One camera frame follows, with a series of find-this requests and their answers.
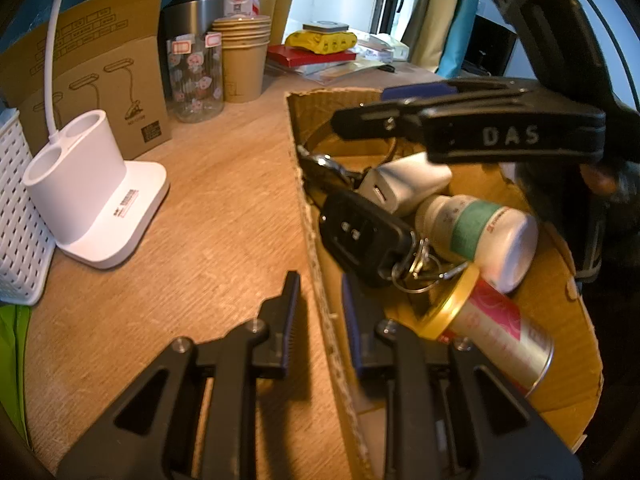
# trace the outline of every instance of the paper cup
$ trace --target paper cup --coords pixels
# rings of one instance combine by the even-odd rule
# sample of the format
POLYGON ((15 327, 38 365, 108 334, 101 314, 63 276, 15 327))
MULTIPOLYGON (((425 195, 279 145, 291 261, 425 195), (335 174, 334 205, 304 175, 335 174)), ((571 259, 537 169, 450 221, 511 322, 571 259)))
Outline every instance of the paper cup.
POLYGON ((225 101, 245 103, 260 97, 268 44, 222 44, 225 101))
POLYGON ((228 18, 218 18, 213 22, 215 27, 234 27, 236 25, 246 25, 258 23, 271 23, 269 16, 229 16, 228 18))
POLYGON ((260 36, 238 36, 236 38, 222 38, 222 46, 235 45, 235 46, 250 46, 256 43, 263 43, 269 41, 268 34, 262 34, 260 36))
POLYGON ((236 30, 271 30, 271 23, 258 23, 256 25, 238 25, 237 27, 217 27, 214 23, 212 30, 217 32, 235 32, 236 30))
POLYGON ((219 32, 223 36, 242 36, 243 34, 270 34, 271 27, 265 28, 233 28, 231 30, 217 30, 213 29, 215 32, 219 32))
POLYGON ((250 30, 239 30, 238 32, 223 32, 222 33, 222 40, 224 41, 225 38, 229 38, 229 39, 233 39, 233 38, 263 38, 263 37, 269 37, 271 35, 271 31, 270 30, 259 30, 257 32, 253 32, 250 30))

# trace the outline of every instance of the cardboard box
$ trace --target cardboard box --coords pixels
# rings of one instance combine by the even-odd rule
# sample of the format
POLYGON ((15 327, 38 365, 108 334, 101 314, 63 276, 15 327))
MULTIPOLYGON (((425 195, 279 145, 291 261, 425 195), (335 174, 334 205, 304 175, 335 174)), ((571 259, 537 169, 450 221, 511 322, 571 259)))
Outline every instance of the cardboard box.
MULTIPOLYGON (((379 90, 320 89, 287 97, 291 121, 291 156, 295 145, 323 129, 326 140, 316 153, 334 156, 351 170, 379 163, 387 146, 379 140, 343 142, 332 133, 334 110, 379 100, 379 90)), ((402 143, 403 155, 423 150, 402 143)), ((452 166, 448 194, 471 194, 492 202, 530 210, 520 189, 506 182, 497 165, 452 166)), ((385 398, 361 386, 351 366, 347 331, 340 297, 342 271, 324 250, 318 234, 318 209, 306 198, 298 172, 300 205, 308 257, 322 335, 331 371, 351 474, 355 479, 383 477, 385 449, 385 398)), ((577 293, 575 267, 570 252, 552 226, 540 229, 536 256, 522 284, 511 295, 523 313, 555 339, 552 364, 529 397, 554 431, 571 449, 584 440, 583 432, 596 410, 602 390, 602 361, 593 326, 577 293)), ((388 317, 413 326, 416 323, 407 296, 393 287, 379 289, 388 317)))
MULTIPOLYGON (((59 128, 101 108, 125 159, 171 138, 158 63, 161 0, 87 0, 60 15, 53 63, 59 128)), ((0 88, 20 110, 35 155, 47 143, 44 47, 47 23, 0 56, 0 88)))

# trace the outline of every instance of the tin can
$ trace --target tin can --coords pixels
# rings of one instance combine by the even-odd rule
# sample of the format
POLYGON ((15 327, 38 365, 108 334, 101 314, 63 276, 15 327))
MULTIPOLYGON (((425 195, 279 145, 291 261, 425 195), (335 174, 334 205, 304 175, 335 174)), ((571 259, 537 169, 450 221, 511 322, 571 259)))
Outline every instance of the tin can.
POLYGON ((526 395, 545 376, 554 354, 551 337, 480 278, 474 264, 439 298, 418 332, 443 343, 470 338, 526 395))

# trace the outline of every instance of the white charger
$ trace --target white charger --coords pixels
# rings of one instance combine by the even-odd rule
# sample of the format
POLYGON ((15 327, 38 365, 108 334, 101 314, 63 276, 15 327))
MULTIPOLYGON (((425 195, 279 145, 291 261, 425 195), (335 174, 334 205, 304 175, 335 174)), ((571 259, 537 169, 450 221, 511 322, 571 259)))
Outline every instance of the white charger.
POLYGON ((451 170, 446 164, 432 164, 426 152, 420 152, 372 168, 358 193, 391 214, 406 216, 450 181, 451 170))
POLYGON ((69 256, 98 269, 136 248, 169 189, 155 162, 125 162, 106 112, 91 110, 58 131, 53 115, 53 47, 62 0, 53 0, 44 60, 49 143, 24 171, 31 200, 69 256))

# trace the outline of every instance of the car key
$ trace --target car key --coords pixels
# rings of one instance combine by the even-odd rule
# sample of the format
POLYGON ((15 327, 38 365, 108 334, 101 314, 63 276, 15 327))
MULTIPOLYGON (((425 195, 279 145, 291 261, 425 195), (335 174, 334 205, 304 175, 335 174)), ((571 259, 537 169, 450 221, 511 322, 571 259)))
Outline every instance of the car key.
POLYGON ((407 270, 417 235, 401 219, 350 190, 329 194, 320 213, 324 248, 369 286, 391 285, 394 266, 407 270))

